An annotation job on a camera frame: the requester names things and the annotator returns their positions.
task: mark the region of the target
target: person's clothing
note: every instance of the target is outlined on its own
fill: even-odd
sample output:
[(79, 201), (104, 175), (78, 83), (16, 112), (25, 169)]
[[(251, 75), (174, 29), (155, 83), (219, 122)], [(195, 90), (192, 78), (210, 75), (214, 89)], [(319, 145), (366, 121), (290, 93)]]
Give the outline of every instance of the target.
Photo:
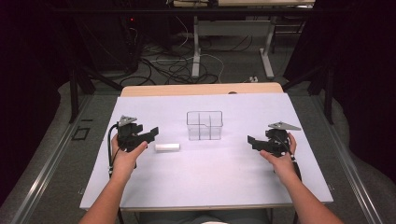
[(229, 224), (268, 224), (265, 209), (235, 209), (213, 211), (142, 212), (141, 224), (204, 224), (219, 222)]

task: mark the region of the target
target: human hand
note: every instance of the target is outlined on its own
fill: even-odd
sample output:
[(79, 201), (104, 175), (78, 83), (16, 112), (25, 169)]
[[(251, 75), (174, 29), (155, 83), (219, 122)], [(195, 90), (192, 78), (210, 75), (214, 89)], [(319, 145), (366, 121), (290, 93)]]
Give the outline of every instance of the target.
[(137, 157), (148, 147), (148, 143), (142, 142), (138, 147), (136, 147), (131, 152), (124, 152), (120, 149), (119, 141), (117, 139), (118, 135), (115, 134), (111, 139), (112, 148), (112, 160), (113, 163), (113, 173), (111, 178), (122, 181), (126, 184), (131, 173), (136, 165)]
[[(294, 152), (297, 148), (297, 143), (291, 133), (288, 133), (288, 135), (290, 140), (290, 151), (294, 155)], [(288, 182), (293, 180), (295, 177), (298, 178), (297, 174), (295, 173), (294, 165), (291, 161), (291, 156), (289, 153), (286, 153), (284, 156), (277, 158), (271, 153), (265, 150), (261, 150), (260, 155), (273, 165), (275, 173), (284, 185), (288, 184)]]

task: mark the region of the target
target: white table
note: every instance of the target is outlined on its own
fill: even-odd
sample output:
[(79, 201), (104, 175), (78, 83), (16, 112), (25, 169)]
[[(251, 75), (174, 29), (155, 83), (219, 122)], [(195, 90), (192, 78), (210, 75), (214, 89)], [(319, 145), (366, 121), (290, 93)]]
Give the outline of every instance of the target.
[[(284, 7), (284, 6), (308, 6), (314, 5), (315, 0), (219, 0), (219, 7)], [(194, 3), (174, 1), (175, 7), (206, 7), (207, 3)], [(255, 35), (265, 36), (264, 47), (260, 49), (262, 64), (265, 75), (269, 79), (274, 78), (274, 72), (268, 52), (276, 26), (276, 17), (269, 21), (199, 21), (194, 17), (194, 58), (192, 65), (192, 76), (199, 76), (201, 61), (201, 49), (199, 47), (199, 36), (202, 35)]]
[[(247, 85), (254, 89), (254, 84)], [(222, 111), (221, 140), (189, 140), (187, 112), (197, 110)], [(272, 166), (247, 142), (248, 135), (265, 140), (264, 132), (270, 123), (284, 121), (301, 127), (286, 93), (119, 97), (107, 129), (122, 115), (136, 117), (137, 123), (144, 126), (143, 133), (155, 127), (160, 133), (138, 158), (121, 209), (174, 211), (291, 205)], [(303, 182), (321, 202), (332, 202), (304, 130), (291, 132), (298, 143), (295, 156)], [(82, 209), (92, 206), (108, 181), (106, 139), (107, 133), (81, 201)], [(154, 150), (155, 144), (171, 143), (179, 143), (180, 151)]]

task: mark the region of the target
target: white desk surface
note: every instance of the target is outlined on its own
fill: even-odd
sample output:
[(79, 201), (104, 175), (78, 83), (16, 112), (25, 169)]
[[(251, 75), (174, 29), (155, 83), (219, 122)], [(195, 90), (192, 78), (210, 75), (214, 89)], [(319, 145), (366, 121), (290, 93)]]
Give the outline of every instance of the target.
[[(189, 141), (187, 112), (220, 110), (221, 140)], [(271, 164), (251, 149), (247, 136), (266, 140), (268, 124), (284, 121), (301, 127), (286, 93), (119, 97), (107, 129), (121, 115), (136, 117), (143, 133), (159, 127), (156, 140), (137, 160), (121, 209), (166, 211), (291, 205)], [(298, 146), (304, 184), (323, 203), (332, 195), (304, 131), (291, 131)], [(107, 133), (80, 207), (88, 209), (108, 181)], [(180, 151), (156, 152), (155, 144), (179, 143)]]
[[(307, 6), (314, 5), (315, 0), (219, 0), (219, 7), (265, 7), (265, 6)], [(175, 7), (206, 7), (207, 3), (174, 1)]]

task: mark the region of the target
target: black horizontal bar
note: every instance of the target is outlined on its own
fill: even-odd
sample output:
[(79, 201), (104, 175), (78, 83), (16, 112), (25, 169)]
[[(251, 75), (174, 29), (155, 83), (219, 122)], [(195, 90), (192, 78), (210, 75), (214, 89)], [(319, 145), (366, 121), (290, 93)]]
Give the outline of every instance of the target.
[(348, 9), (320, 8), (55, 8), (58, 15), (135, 15), (135, 16), (337, 16), (349, 12)]

